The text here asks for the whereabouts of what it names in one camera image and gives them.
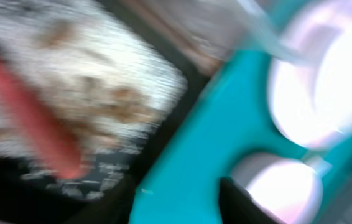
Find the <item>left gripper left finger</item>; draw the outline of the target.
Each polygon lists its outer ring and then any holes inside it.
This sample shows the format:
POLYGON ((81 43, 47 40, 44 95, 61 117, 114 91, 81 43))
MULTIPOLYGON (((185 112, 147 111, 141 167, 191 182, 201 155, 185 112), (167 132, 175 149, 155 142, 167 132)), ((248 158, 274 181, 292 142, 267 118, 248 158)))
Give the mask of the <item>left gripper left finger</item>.
POLYGON ((98 200, 81 200, 46 189, 51 177, 25 179, 27 169, 0 162, 0 223, 128 223, 136 185, 125 176, 98 200))

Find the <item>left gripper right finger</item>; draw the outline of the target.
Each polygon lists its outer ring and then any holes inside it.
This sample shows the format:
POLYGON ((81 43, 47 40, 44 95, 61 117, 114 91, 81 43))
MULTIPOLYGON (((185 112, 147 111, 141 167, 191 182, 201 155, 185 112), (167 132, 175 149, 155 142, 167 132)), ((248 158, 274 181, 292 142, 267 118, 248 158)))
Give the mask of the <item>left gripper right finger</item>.
POLYGON ((220 179, 218 206, 223 224, 277 224, 229 177, 220 179))

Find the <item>white bowl with food scraps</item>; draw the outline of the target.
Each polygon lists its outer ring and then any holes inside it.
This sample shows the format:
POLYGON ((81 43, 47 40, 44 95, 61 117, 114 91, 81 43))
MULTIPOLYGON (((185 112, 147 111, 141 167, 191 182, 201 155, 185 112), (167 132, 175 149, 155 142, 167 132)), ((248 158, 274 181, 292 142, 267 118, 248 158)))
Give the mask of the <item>white bowl with food scraps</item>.
POLYGON ((267 152, 244 157, 231 171, 231 179, 276 223, 311 223, 323 198, 322 180, 313 168, 267 152))

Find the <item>orange carrot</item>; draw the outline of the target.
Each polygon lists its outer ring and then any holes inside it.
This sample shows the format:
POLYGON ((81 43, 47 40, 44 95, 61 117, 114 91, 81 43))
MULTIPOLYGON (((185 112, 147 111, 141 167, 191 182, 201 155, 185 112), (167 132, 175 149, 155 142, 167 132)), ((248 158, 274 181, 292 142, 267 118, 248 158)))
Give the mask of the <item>orange carrot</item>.
POLYGON ((0 60, 0 102, 44 165, 62 179, 86 174, 76 138, 0 60))

